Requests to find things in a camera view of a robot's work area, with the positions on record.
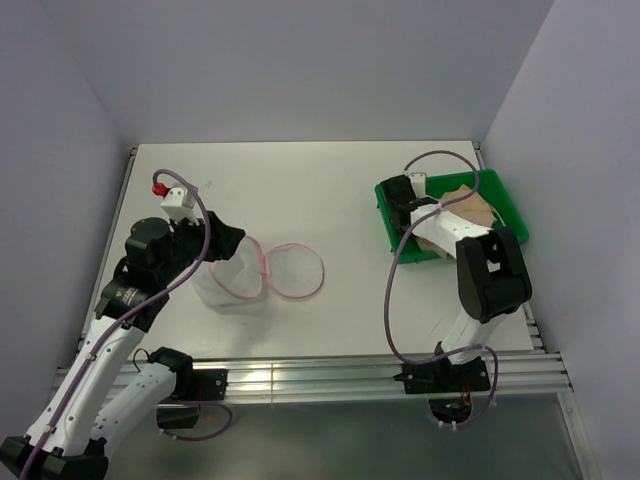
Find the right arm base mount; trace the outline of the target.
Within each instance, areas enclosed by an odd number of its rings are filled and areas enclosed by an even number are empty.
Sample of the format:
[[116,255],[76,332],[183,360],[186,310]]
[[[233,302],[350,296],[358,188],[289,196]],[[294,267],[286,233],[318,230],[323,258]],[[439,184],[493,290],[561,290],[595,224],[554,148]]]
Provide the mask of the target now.
[[431,414],[438,423],[457,426],[473,412],[472,394],[489,392],[491,383],[485,362],[476,358],[455,365],[448,359],[423,366],[403,364],[393,380],[403,384],[407,395],[446,394],[429,401]]

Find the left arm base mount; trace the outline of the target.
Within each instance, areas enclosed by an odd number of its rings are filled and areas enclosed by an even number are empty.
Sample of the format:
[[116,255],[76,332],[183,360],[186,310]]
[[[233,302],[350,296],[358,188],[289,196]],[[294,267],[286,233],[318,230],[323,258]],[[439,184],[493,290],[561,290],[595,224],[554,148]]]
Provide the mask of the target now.
[[179,433],[203,426],[214,407],[202,402],[222,402],[225,397],[228,371],[226,369],[196,369],[184,386],[163,399],[156,407],[159,428]]

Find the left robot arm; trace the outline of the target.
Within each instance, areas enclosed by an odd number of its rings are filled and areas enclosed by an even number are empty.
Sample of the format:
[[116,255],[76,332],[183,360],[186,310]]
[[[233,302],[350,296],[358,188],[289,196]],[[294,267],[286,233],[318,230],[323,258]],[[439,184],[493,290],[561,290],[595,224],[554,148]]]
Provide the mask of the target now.
[[101,479],[111,452],[148,410],[165,399],[195,406],[193,359],[167,347],[151,353],[116,398],[106,396],[170,291],[201,263],[230,259],[245,236],[212,211],[202,219],[136,222],[63,383],[24,435],[3,441],[5,467],[19,479]]

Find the white mesh laundry bag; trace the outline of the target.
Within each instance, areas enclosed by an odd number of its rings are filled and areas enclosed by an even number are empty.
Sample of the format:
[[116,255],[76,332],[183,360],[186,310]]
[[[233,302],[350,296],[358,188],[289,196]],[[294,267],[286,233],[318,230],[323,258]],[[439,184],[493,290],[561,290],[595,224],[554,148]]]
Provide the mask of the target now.
[[245,237],[228,260],[202,263],[191,277],[199,299],[224,315],[259,316],[271,294],[299,302],[322,288],[326,269],[320,255],[300,243],[285,243],[266,251]]

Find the beige bra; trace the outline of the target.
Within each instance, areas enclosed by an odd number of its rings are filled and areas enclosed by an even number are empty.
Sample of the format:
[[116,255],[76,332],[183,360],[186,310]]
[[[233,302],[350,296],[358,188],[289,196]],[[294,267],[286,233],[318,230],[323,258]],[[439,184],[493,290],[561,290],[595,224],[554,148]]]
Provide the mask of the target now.
[[462,185],[444,193],[439,199],[423,197],[425,205],[410,214],[410,224],[427,216],[412,230],[412,237],[421,251],[432,251],[445,258],[456,257],[456,244],[466,237],[481,237],[495,226],[505,223],[498,210],[477,192]]

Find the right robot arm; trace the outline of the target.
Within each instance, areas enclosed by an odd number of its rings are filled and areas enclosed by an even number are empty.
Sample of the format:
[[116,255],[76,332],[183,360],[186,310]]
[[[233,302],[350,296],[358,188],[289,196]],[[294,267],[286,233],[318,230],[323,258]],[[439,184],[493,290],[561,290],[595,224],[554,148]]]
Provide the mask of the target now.
[[426,177],[413,174],[391,177],[379,185],[390,225],[402,235],[385,290],[385,334],[392,338],[391,287],[409,241],[425,240],[451,256],[456,262],[461,311],[438,344],[432,370],[435,383],[452,390],[466,379],[466,364],[481,355],[497,326],[530,300],[532,284],[517,236],[510,228],[472,221],[454,210],[475,199],[476,188],[463,186],[435,198],[417,193],[425,187]]

